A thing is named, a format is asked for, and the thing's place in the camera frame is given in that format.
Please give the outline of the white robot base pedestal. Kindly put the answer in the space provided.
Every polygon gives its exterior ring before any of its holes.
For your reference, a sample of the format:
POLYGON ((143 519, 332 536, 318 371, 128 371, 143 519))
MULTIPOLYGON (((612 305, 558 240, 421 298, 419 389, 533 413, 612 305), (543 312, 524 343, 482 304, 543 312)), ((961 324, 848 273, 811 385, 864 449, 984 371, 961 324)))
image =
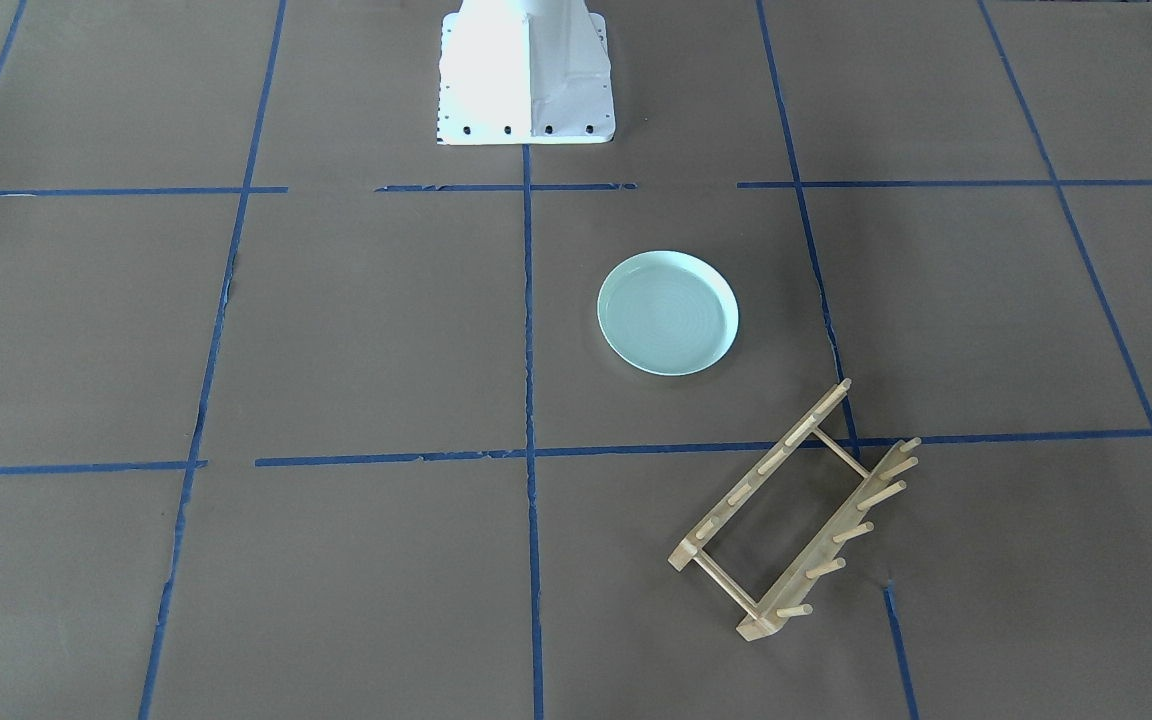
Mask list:
POLYGON ((463 1, 444 15, 438 69, 442 145, 616 136, 608 28, 585 1, 463 1))

